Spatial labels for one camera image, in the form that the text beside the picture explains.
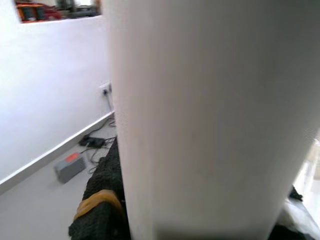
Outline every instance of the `red label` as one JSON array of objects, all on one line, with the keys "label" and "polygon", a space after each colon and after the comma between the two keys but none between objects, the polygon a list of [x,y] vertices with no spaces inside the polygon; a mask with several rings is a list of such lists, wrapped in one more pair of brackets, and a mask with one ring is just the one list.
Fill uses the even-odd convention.
[{"label": "red label", "polygon": [[78,157],[80,156],[79,153],[74,153],[74,154],[71,154],[70,156],[68,156],[65,161],[70,163],[72,162],[73,160],[77,159]]}]

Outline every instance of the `gray device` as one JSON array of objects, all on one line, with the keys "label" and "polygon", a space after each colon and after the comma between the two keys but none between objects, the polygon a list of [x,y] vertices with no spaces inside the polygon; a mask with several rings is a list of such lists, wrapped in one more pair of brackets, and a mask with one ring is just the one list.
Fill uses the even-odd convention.
[{"label": "gray device", "polygon": [[61,183],[67,183],[75,175],[86,169],[84,157],[80,153],[73,153],[65,160],[54,166],[54,171]]}]

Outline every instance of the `black power adapter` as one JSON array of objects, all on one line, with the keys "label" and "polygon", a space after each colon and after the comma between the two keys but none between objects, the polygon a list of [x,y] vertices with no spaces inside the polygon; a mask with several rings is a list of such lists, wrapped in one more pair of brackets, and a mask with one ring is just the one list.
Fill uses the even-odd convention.
[{"label": "black power adapter", "polygon": [[88,134],[84,135],[83,138],[79,141],[80,146],[87,146],[89,148],[100,149],[106,144],[104,138],[91,137]]}]

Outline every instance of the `white column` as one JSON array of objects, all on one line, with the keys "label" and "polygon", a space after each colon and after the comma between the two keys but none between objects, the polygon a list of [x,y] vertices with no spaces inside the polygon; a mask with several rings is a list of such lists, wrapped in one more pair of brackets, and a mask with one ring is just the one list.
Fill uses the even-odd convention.
[{"label": "white column", "polygon": [[133,239],[267,238],[320,123],[318,7],[107,1]]}]

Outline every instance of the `gray floor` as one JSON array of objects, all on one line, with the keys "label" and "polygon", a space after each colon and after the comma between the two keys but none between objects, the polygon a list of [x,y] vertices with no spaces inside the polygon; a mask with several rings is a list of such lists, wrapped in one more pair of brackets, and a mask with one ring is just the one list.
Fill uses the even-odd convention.
[{"label": "gray floor", "polygon": [[[106,126],[92,136],[110,138],[116,129]],[[72,153],[85,147],[75,146],[53,162],[40,169],[23,182],[0,196],[1,240],[67,240],[68,227],[82,199],[90,178],[89,164],[94,150],[83,153],[87,168],[66,184],[58,182],[53,166]],[[107,153],[100,149],[94,157],[98,160]]]}]

